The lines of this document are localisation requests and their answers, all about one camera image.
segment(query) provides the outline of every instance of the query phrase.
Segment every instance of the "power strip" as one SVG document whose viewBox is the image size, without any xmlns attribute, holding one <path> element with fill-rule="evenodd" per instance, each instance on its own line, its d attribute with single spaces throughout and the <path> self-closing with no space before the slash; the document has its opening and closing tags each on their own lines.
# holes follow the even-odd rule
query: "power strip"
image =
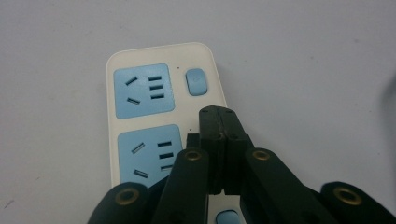
<svg viewBox="0 0 396 224">
<path fill-rule="evenodd" d="M 113 187 L 149 188 L 168 176 L 187 134 L 199 132 L 199 110 L 227 106 L 213 55 L 200 43 L 118 52 L 106 77 Z M 211 196 L 209 223 L 225 210 L 240 214 L 238 204 L 235 197 Z"/>
</svg>

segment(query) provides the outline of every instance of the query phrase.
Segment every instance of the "white surface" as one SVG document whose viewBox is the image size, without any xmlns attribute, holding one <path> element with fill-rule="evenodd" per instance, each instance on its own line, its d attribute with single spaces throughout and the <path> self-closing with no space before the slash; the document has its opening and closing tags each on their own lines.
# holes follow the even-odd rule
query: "white surface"
<svg viewBox="0 0 396 224">
<path fill-rule="evenodd" d="M 0 223 L 85 223 L 110 189 L 106 61 L 198 41 L 256 146 L 396 214 L 396 2 L 0 2 Z"/>
</svg>

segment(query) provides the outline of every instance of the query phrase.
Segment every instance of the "electrical outlet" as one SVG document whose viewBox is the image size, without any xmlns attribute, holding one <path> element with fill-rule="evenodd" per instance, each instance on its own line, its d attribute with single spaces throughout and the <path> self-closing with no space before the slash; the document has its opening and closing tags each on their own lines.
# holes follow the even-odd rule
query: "electrical outlet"
<svg viewBox="0 0 396 224">
<path fill-rule="evenodd" d="M 118 138 L 120 181 L 151 187 L 170 174 L 182 149 L 174 124 L 121 133 Z"/>
<path fill-rule="evenodd" d="M 175 108 L 169 70 L 164 63 L 116 70 L 114 91 L 118 119 L 158 114 Z"/>
</svg>

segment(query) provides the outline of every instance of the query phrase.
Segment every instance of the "power switch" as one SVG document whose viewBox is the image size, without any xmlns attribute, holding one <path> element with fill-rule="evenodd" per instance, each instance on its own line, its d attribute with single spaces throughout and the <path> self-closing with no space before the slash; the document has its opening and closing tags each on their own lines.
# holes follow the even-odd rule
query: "power switch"
<svg viewBox="0 0 396 224">
<path fill-rule="evenodd" d="M 201 68 L 193 68 L 187 71 L 186 79 L 190 95 L 199 96 L 207 93 L 205 72 Z"/>
<path fill-rule="evenodd" d="M 234 210 L 227 210 L 218 213 L 216 224 L 240 224 L 239 216 Z"/>
</svg>

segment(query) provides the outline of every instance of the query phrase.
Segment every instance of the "outlet socket hole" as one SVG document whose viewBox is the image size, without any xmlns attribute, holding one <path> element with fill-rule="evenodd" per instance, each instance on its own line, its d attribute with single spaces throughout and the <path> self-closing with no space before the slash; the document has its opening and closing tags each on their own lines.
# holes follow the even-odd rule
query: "outlet socket hole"
<svg viewBox="0 0 396 224">
<path fill-rule="evenodd" d="M 125 82 L 125 85 L 129 86 L 131 85 L 133 82 L 135 82 L 137 80 L 137 77 L 133 77 L 131 79 L 129 79 L 129 81 Z"/>
<path fill-rule="evenodd" d="M 172 146 L 172 142 L 171 142 L 171 141 L 169 141 L 169 142 L 162 142 L 162 143 L 159 143 L 159 144 L 158 144 L 158 147 L 170 147 L 170 146 Z"/>
<path fill-rule="evenodd" d="M 136 153 L 138 152 L 140 149 L 142 149 L 143 147 L 145 147 L 146 145 L 144 143 L 140 143 L 137 147 L 135 147 L 134 149 L 132 149 L 132 153 Z"/>
<path fill-rule="evenodd" d="M 174 157 L 173 152 L 160 155 L 160 160 Z"/>
<path fill-rule="evenodd" d="M 157 85 L 157 86 L 150 86 L 149 89 L 151 91 L 155 91 L 155 90 L 160 90 L 163 88 L 163 85 Z"/>
<path fill-rule="evenodd" d="M 151 95 L 151 100 L 162 99 L 164 97 L 165 97 L 165 95 L 163 95 L 163 94 Z"/>
<path fill-rule="evenodd" d="M 135 105 L 140 105 L 140 101 L 136 100 L 136 99 L 132 99 L 132 98 L 128 98 L 129 103 L 135 104 Z"/>
<path fill-rule="evenodd" d="M 173 165 L 162 166 L 161 171 L 168 171 L 168 170 L 172 169 L 172 167 L 173 167 Z"/>
<path fill-rule="evenodd" d="M 142 176 L 143 178 L 146 178 L 146 179 L 149 177 L 149 174 L 146 174 L 139 170 L 134 170 L 134 175 Z"/>
<path fill-rule="evenodd" d="M 161 79 L 163 79 L 161 76 L 149 77 L 149 78 L 148 78 L 148 81 L 158 81 L 158 80 L 161 80 Z"/>
</svg>

